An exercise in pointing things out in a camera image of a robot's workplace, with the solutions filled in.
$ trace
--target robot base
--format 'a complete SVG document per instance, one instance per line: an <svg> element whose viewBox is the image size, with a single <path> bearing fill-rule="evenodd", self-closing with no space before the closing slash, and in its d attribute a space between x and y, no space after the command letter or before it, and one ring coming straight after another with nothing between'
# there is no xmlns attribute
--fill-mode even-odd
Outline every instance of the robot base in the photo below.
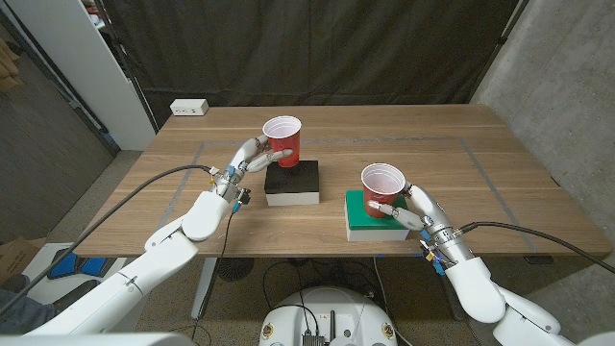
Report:
<svg viewBox="0 0 615 346"><path fill-rule="evenodd" d="M283 307L301 305L301 297L297 292L267 314L260 330L259 346L319 346L325 342L330 346L397 346L391 319L371 299L342 287L313 287L302 293L306 308L314 313L318 321L318 335L316 323L309 311L305 313L311 336L304 338L304 335L308 335L304 309Z"/></svg>

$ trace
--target electrical outlet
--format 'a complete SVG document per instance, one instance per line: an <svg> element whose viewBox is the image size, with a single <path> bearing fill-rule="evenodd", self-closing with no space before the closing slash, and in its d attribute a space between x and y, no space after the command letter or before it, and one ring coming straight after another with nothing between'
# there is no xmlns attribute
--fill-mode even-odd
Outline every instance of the electrical outlet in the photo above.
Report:
<svg viewBox="0 0 615 346"><path fill-rule="evenodd" d="M205 115L209 109L206 99L176 99L170 107L173 115Z"/></svg>

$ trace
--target wooden table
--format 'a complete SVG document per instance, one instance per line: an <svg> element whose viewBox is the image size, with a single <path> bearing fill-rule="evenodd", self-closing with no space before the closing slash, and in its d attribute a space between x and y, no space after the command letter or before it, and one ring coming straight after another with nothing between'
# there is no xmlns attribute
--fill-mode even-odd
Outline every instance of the wooden table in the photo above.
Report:
<svg viewBox="0 0 615 346"><path fill-rule="evenodd" d="M515 223L561 237L594 254L611 245L572 198L498 116L483 105L212 108L202 117L171 117L96 215L136 186L184 164L226 167L264 122L291 114L303 122L301 159L318 160L320 204L268 207L265 173L247 174L252 201L231 222L225 257L361 257L420 253L406 241L348 242L344 191L361 189L360 172L383 161L427 189L455 225ZM209 175L184 171L157 181L109 218L77 250L83 256L135 257L147 238L184 214L208 189ZM220 257L226 219L200 254ZM478 228L464 236L479 255L570 255L548 240Z"/></svg>

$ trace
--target black curtain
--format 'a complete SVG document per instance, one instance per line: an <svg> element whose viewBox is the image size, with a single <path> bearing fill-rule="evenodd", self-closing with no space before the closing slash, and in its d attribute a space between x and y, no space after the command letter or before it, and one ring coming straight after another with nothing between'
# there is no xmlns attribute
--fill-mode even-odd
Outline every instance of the black curtain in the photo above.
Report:
<svg viewBox="0 0 615 346"><path fill-rule="evenodd" d="M467 102L518 0L106 0L159 123L211 106Z"/></svg>

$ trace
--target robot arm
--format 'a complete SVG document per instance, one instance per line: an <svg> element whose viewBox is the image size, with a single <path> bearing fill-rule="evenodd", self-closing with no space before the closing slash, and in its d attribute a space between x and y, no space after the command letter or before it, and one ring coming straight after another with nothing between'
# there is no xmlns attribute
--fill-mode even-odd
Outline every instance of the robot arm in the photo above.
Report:
<svg viewBox="0 0 615 346"><path fill-rule="evenodd" d="M392 215L411 230L425 229L428 237L436 244L435 249L448 260L445 262L445 272L466 312L483 323L501 320L506 306L504 296L491 282L491 273L482 259L475 258L460 235L455 233L446 212L431 195L417 185L406 183L404 194L423 217L375 201L370 201L369 206Z"/></svg>
<svg viewBox="0 0 615 346"><path fill-rule="evenodd" d="M443 255L444 271L464 310L482 323L500 322L494 335L503 345L573 345L558 335L557 320L533 302L518 296L491 281L491 273L481 258L456 232L446 212L423 188L406 183L403 194L422 214L369 201L370 208L393 216L398 222L422 233L433 246L426 250Z"/></svg>
<svg viewBox="0 0 615 346"><path fill-rule="evenodd" d="M268 149L267 137L246 141L228 169L212 172L216 185L202 192L190 210L157 230L145 244L145 254L99 284L82 299L28 335L98 334L111 331L154 287L177 273L198 253L193 241L208 239L231 209L247 204L248 189L237 184L246 171L257 172L269 163L292 154L284 150L253 158Z"/></svg>

